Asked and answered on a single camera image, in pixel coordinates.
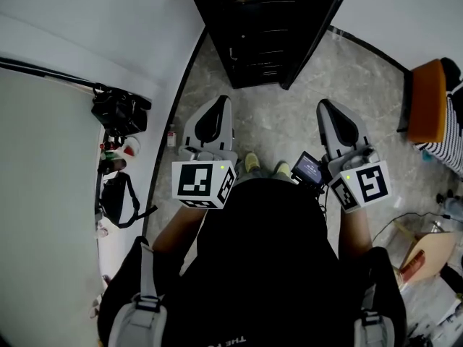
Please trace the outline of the person's black shirt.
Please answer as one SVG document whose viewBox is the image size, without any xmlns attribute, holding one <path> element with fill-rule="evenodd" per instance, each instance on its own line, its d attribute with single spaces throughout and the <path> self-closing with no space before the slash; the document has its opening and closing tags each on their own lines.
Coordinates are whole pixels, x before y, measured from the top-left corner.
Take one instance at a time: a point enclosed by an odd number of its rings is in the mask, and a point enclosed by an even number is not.
<svg viewBox="0 0 463 347">
<path fill-rule="evenodd" d="M 161 347 L 351 347 L 371 311 L 403 347 L 407 317 L 387 251 L 341 261 L 316 198 L 296 184 L 251 179 L 207 210 L 184 259 L 153 251 L 166 308 Z"/>
</svg>

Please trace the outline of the small black display device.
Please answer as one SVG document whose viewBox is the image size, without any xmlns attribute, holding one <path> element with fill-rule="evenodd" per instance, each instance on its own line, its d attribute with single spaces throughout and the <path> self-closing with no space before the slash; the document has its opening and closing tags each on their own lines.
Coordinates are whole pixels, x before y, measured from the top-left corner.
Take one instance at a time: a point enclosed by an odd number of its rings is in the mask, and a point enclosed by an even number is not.
<svg viewBox="0 0 463 347">
<path fill-rule="evenodd" d="M 323 177 L 320 167 L 321 163 L 304 151 L 291 170 L 292 178 L 299 183 L 321 188 L 323 186 Z"/>
</svg>

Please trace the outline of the person's right forearm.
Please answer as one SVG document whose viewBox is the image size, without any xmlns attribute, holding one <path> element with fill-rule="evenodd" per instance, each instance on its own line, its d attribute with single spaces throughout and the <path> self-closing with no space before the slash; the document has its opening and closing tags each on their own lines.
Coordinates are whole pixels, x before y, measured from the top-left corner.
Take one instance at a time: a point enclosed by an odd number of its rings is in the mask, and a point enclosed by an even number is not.
<svg viewBox="0 0 463 347">
<path fill-rule="evenodd" d="M 373 248 L 364 208 L 351 213 L 341 211 L 338 253 L 341 261 L 354 260 Z"/>
</svg>

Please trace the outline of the person's right yellow shoe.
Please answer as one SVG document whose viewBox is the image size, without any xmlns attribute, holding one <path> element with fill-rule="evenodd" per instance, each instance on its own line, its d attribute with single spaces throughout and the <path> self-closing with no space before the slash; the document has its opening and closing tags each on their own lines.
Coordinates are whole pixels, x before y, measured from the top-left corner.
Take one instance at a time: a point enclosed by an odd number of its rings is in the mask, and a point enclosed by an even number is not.
<svg viewBox="0 0 463 347">
<path fill-rule="evenodd" d="M 291 177 L 291 168 L 290 168 L 289 164 L 286 161 L 281 160 L 281 161 L 279 161 L 277 163 L 273 174 L 274 175 L 284 175 L 284 176 L 290 178 Z"/>
</svg>

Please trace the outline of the white papers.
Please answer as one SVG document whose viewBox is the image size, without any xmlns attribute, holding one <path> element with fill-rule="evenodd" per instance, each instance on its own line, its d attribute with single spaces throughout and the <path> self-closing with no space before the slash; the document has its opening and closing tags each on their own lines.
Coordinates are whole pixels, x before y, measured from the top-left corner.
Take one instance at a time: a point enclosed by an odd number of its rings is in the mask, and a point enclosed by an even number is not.
<svg viewBox="0 0 463 347">
<path fill-rule="evenodd" d="M 440 276 L 408 283 L 401 289 L 409 336 L 429 335 L 461 304 L 457 293 Z"/>
</svg>

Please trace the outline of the red white cup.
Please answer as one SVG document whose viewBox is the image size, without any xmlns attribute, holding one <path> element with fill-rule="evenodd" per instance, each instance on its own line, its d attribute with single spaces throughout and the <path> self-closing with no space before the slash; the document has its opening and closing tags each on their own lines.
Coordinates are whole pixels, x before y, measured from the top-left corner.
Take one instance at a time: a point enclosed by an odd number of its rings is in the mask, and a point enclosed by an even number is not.
<svg viewBox="0 0 463 347">
<path fill-rule="evenodd" d="M 136 157 L 140 152 L 140 143 L 136 137 L 127 137 L 122 145 L 122 152 L 130 157 Z"/>
</svg>

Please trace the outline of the orange chair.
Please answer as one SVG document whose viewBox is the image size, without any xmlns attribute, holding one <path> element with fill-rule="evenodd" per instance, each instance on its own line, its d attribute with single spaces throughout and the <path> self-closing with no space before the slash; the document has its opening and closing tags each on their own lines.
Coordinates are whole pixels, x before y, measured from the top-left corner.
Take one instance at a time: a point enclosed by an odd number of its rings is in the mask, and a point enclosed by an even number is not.
<svg viewBox="0 0 463 347">
<path fill-rule="evenodd" d="M 446 78 L 434 59 L 404 75 L 404 125 L 398 128 L 414 144 L 442 142 L 446 123 Z"/>
</svg>

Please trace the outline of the person's left forearm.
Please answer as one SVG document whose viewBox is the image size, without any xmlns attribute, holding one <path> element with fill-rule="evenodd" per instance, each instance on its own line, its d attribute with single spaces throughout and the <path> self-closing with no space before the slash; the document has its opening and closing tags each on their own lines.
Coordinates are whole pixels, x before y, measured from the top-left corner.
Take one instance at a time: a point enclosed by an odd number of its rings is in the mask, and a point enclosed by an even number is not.
<svg viewBox="0 0 463 347">
<path fill-rule="evenodd" d="M 156 237 L 152 250 L 184 259 L 200 230 L 206 213 L 206 209 L 180 207 Z"/>
</svg>

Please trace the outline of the red book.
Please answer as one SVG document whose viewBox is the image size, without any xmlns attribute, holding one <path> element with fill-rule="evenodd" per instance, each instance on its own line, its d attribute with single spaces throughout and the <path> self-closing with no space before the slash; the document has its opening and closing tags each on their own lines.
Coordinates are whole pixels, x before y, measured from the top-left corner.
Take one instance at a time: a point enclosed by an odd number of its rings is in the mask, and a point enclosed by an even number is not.
<svg viewBox="0 0 463 347">
<path fill-rule="evenodd" d="M 421 249 L 417 254 L 399 270 L 399 276 L 403 283 L 411 280 L 425 264 L 425 252 Z"/>
</svg>

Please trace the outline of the black mini fridge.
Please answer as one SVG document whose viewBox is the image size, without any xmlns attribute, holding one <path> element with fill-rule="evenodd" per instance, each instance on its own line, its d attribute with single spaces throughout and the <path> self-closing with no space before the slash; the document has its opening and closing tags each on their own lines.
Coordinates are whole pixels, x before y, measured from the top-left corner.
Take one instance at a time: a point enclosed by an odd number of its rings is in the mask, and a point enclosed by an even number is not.
<svg viewBox="0 0 463 347">
<path fill-rule="evenodd" d="M 233 88 L 287 90 L 343 0 L 193 0 Z"/>
</svg>

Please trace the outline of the cardboard sheet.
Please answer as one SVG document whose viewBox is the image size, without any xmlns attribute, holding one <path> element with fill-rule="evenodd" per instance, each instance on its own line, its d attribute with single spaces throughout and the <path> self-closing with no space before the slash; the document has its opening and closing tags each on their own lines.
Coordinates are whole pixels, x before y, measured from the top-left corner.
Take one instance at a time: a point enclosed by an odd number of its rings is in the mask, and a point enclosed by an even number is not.
<svg viewBox="0 0 463 347">
<path fill-rule="evenodd" d="M 401 267 L 406 265 L 421 249 L 425 252 L 425 264 L 407 283 L 416 283 L 440 273 L 444 265 L 450 259 L 455 246 L 455 233 L 440 232 L 423 234 L 411 246 L 401 265 Z"/>
</svg>

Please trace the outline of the dark bottle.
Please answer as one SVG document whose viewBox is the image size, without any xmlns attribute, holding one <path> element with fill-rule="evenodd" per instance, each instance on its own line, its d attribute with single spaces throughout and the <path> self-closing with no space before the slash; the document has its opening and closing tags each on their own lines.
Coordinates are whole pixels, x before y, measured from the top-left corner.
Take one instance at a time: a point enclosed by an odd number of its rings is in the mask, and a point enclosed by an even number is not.
<svg viewBox="0 0 463 347">
<path fill-rule="evenodd" d="M 101 175 L 109 175 L 126 168 L 127 162 L 123 158 L 100 160 L 97 172 Z"/>
</svg>

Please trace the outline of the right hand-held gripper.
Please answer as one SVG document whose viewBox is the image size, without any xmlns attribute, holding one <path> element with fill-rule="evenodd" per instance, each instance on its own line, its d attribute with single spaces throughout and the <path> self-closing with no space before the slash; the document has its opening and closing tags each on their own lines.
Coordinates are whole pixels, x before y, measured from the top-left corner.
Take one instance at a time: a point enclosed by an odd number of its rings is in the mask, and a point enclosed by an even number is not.
<svg viewBox="0 0 463 347">
<path fill-rule="evenodd" d="M 370 137 L 363 119 L 328 99 L 318 103 L 316 112 L 322 145 L 332 160 L 327 165 L 331 175 L 328 186 L 342 210 L 352 213 L 390 197 L 387 163 L 368 145 Z"/>
</svg>

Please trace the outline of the person's blue jeans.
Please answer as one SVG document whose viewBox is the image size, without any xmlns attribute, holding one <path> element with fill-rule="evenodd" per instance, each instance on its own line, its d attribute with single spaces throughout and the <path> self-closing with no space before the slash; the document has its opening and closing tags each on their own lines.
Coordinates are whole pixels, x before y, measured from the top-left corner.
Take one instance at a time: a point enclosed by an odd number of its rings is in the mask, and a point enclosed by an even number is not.
<svg viewBox="0 0 463 347">
<path fill-rule="evenodd" d="M 246 172 L 244 166 L 241 166 L 237 172 L 237 180 L 234 183 L 235 186 L 251 179 L 275 179 L 295 184 L 295 182 L 283 172 L 268 171 L 265 168 L 255 168 L 250 172 Z"/>
</svg>

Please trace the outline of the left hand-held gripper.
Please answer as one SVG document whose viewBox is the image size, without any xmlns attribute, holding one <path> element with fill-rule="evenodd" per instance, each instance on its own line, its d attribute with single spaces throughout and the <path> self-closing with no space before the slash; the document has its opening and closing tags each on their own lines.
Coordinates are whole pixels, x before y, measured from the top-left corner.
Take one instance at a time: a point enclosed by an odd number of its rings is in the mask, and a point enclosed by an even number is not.
<svg viewBox="0 0 463 347">
<path fill-rule="evenodd" d="M 237 178 L 232 102 L 220 95 L 204 103 L 187 120 L 179 160 L 171 167 L 172 197 L 184 206 L 222 209 Z M 195 147 L 209 146 L 207 151 Z"/>
</svg>

